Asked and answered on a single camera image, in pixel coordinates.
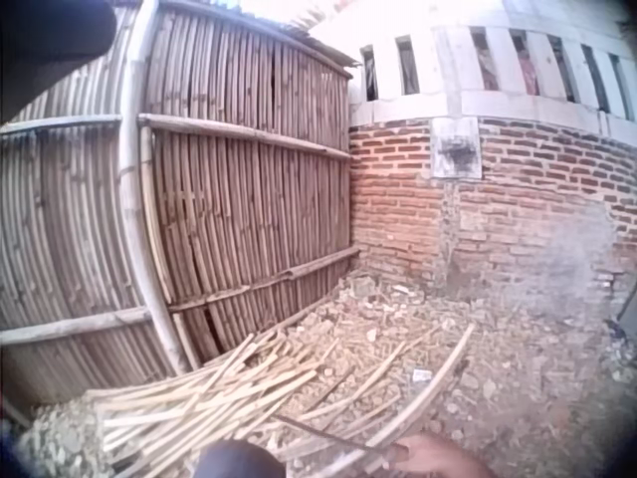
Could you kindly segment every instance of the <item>rectangular wall opening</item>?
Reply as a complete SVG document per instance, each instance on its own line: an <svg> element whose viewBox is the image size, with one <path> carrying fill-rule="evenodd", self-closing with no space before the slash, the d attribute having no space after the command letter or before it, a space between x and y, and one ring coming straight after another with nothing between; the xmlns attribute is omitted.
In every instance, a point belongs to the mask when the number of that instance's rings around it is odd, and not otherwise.
<svg viewBox="0 0 637 478"><path fill-rule="evenodd" d="M374 50L371 46L360 50L362 62L365 69L365 91L369 102L378 100L378 85L376 83L376 64L374 61Z"/></svg>
<svg viewBox="0 0 637 478"><path fill-rule="evenodd" d="M601 80L601 74L599 73L599 67L595 61L593 51L588 45L582 45L581 49L584 52L584 58L586 59L586 64L590 70L590 76L593 79L593 86L595 87L595 94L597 95L599 109L603 112L610 113L608 98L606 97L606 89L604 88L604 82Z"/></svg>
<svg viewBox="0 0 637 478"><path fill-rule="evenodd" d="M561 38L548 35L548 41L550 42L550 47L553 49L553 53L555 54L555 60L557 61L557 67L559 68L561 82L564 84L564 91L566 92L566 99L572 103L578 103L579 99L575 86L575 76L573 75L570 65L566 61Z"/></svg>
<svg viewBox="0 0 637 478"><path fill-rule="evenodd" d="M621 63L619 62L619 57L617 55L610 54L610 63L613 66L613 71L615 72L615 78L617 79L617 85L619 86L619 94L621 95L621 103L624 104L626 119L629 121L635 121L635 112L633 112L630 95L637 95L637 92L631 92L628 89L626 76L624 75Z"/></svg>
<svg viewBox="0 0 637 478"><path fill-rule="evenodd" d="M400 58L400 78L402 79L402 94L415 95L420 93L418 73L416 72L416 57L411 46L411 37L396 39L398 57Z"/></svg>
<svg viewBox="0 0 637 478"><path fill-rule="evenodd" d="M514 41L516 52L518 52L518 60L522 68L522 74L525 77L525 85L529 95L539 95L539 85L537 84L537 73L531 61L531 54L527 47L527 33L523 30L510 30L511 38Z"/></svg>
<svg viewBox="0 0 637 478"><path fill-rule="evenodd" d="M497 91L500 89L498 86L498 72L487 43L487 32L484 27L471 27L470 30L471 38L478 54L478 63L480 63L485 90Z"/></svg>

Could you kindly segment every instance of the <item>bamboo fence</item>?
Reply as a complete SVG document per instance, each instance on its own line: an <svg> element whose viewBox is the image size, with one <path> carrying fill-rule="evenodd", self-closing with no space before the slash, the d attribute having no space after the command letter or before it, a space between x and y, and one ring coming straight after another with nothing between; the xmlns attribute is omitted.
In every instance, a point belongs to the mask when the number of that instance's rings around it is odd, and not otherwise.
<svg viewBox="0 0 637 478"><path fill-rule="evenodd" d="M0 128L3 394L197 368L347 268L342 55L219 7L115 7L105 56Z"/></svg>

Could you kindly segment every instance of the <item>white concrete wall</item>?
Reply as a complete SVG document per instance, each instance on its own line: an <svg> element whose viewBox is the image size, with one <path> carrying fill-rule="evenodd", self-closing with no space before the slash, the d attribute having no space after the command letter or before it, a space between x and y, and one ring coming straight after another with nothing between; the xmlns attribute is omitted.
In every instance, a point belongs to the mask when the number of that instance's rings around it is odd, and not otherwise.
<svg viewBox="0 0 637 478"><path fill-rule="evenodd" d="M373 46L379 100L365 100L363 76L350 82L352 125L410 118L489 116L541 120L602 133L637 145L637 124L625 119L608 54L619 57L628 101L637 112L637 67L617 22L628 14L618 0L357 0L311 33L361 59ZM469 27L485 27L500 90L484 90ZM539 96L529 96L510 29L527 32ZM396 38L411 37L420 94L402 96ZM572 71L569 103L547 35L561 38ZM599 112L581 45L592 48L610 114Z"/></svg>

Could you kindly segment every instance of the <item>corrugated roof edge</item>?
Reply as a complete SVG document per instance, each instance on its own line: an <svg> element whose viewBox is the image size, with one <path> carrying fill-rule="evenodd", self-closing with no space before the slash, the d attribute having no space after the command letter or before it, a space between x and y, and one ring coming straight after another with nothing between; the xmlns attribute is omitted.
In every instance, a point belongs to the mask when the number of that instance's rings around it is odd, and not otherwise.
<svg viewBox="0 0 637 478"><path fill-rule="evenodd" d="M226 5L219 3L218 1L202 1L202 0L190 0L192 3L198 3L211 9L222 9L227 15L236 15L237 19L245 18L250 19L253 22L261 24L263 27L271 29L275 32L282 33L293 40L296 40L309 48L325 55L327 58L338 64L343 68L352 68L360 65L349 55L330 47L325 43L313 38L307 30L303 30L294 25L286 25L274 20L268 20L266 18L256 17L248 12L244 12L239 7L228 8ZM141 3L141 0L109 0L109 3L113 6L136 6Z"/></svg>

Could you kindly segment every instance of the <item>dirt ground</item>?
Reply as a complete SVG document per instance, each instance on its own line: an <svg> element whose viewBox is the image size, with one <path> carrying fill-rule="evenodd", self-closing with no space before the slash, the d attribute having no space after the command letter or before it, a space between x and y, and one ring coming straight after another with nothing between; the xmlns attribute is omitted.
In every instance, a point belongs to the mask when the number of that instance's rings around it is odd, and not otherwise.
<svg viewBox="0 0 637 478"><path fill-rule="evenodd" d="M460 366L411 431L447 435L503 477L595 476L637 414L635 348L604 319L453 301L355 272L331 300L286 331L316 355L337 342L318 379L283 412L299 416L341 379L321 406L351 396L396 348L406 347L370 392L330 423L328 430L338 432L380 409L352 437L363 441L427 386L468 325L476 324ZM311 424L325 426L330 418ZM290 450L307 436L273 423L251 439L292 457L290 476L308 476L349 451L331 446L294 458ZM19 444L44 474L111 475L99 453L95 417L82 400L40 410ZM191 470L192 463L184 464L185 475Z"/></svg>

